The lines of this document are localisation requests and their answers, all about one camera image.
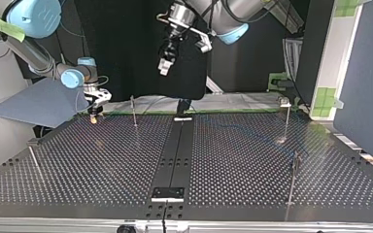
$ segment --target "metal bracket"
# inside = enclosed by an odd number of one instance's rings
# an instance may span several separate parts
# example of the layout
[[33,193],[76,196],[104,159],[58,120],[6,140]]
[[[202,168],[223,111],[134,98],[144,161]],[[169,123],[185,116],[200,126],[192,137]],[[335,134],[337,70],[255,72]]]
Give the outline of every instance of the metal bracket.
[[184,202],[183,187],[156,187],[153,189],[152,202]]
[[213,47],[211,45],[211,40],[210,40],[210,37],[207,34],[201,32],[201,31],[199,31],[199,30],[197,30],[193,27],[190,27],[190,26],[184,24],[183,22],[181,22],[179,20],[173,19],[171,17],[168,18],[168,21],[170,21],[172,23],[175,23],[177,25],[180,25],[183,28],[189,29],[191,32],[194,32],[194,33],[198,34],[201,37],[201,41],[197,42],[196,45],[201,49],[202,53],[206,53],[206,52],[212,50]]

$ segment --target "metal rod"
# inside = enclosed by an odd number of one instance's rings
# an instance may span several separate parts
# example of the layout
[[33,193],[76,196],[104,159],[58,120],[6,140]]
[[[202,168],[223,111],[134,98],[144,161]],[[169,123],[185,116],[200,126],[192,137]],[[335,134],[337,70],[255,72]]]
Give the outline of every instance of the metal rod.
[[36,159],[35,152],[33,151],[32,147],[29,147],[29,151],[31,152],[33,161],[35,162],[35,165],[39,168],[41,165],[39,165],[38,160]]
[[292,195],[293,195],[293,190],[295,188],[296,175],[297,175],[297,171],[299,169],[299,166],[300,166],[299,154],[298,154],[297,151],[295,151],[294,154],[293,154],[293,160],[292,160],[292,174],[291,174],[291,182],[290,182],[290,188],[289,188],[289,195],[288,195],[288,201],[287,201],[287,212],[286,212],[285,221],[288,220],[290,207],[294,204],[292,202]]
[[37,71],[47,71],[51,68],[51,57],[35,41],[25,38],[23,42],[8,37],[6,45],[22,60]]
[[136,121],[136,114],[135,114],[135,99],[134,96],[131,96],[131,108],[132,108],[132,116],[134,118],[134,126],[138,127],[138,123]]

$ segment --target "green tape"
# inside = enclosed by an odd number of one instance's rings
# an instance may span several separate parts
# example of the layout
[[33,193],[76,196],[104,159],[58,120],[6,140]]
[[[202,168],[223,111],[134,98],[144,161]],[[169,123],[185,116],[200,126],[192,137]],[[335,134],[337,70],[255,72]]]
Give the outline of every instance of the green tape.
[[236,110],[188,110],[188,114],[241,114],[241,113],[277,113],[279,108],[270,109],[236,109]]
[[273,73],[269,74],[269,81],[268,81],[268,90],[278,90],[278,91],[285,91],[285,87],[277,87],[276,85],[272,84],[273,80],[285,81],[288,79],[287,73]]
[[25,39],[25,32],[22,28],[12,25],[0,18],[0,31],[14,37],[15,39],[19,40],[20,42],[23,42]]
[[313,117],[329,117],[335,105],[336,88],[319,87],[314,102]]
[[337,0],[335,8],[336,17],[353,17],[356,15],[358,0]]

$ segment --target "metal frame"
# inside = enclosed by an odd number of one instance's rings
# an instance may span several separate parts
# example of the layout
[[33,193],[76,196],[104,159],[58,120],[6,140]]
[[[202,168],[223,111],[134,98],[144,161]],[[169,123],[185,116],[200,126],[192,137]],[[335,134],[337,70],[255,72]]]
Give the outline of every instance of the metal frame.
[[[133,225],[137,232],[162,232],[160,221],[60,218],[0,218],[0,232],[116,232],[121,225]],[[373,232],[373,224],[345,222],[216,222],[166,221],[169,232]]]
[[[187,196],[196,116],[192,118],[192,121],[172,121],[172,130],[161,154],[160,163],[155,171],[153,185],[149,192],[152,195],[153,189],[159,186],[184,187],[186,189],[184,203],[153,203],[149,198],[148,203],[142,208],[128,208],[127,210],[69,205],[8,209],[7,206],[0,205],[0,232],[115,232],[123,224],[136,226],[138,232],[162,232],[163,222],[168,231],[177,232],[373,231],[373,224],[342,223],[347,221],[373,222],[373,210],[367,208],[335,209],[296,205],[289,208],[199,208],[190,206]],[[47,142],[73,122],[74,120],[61,125],[40,140],[37,145]],[[356,154],[333,135],[329,136],[329,140],[346,156],[353,157],[359,169],[365,170],[365,173],[369,173],[373,177],[373,166],[368,165],[365,160],[360,158],[359,154]],[[25,156],[29,156],[28,150],[15,156],[13,160]],[[11,166],[0,167],[0,174],[10,168]]]

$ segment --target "metal post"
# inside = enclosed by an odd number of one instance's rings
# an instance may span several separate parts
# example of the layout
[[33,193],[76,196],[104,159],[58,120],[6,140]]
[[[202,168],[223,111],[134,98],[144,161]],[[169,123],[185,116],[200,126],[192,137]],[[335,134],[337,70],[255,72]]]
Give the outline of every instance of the metal post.
[[136,121],[136,113],[135,113],[135,99],[134,96],[131,96],[131,108],[132,108],[132,116],[134,118],[134,126],[138,127],[138,123]]

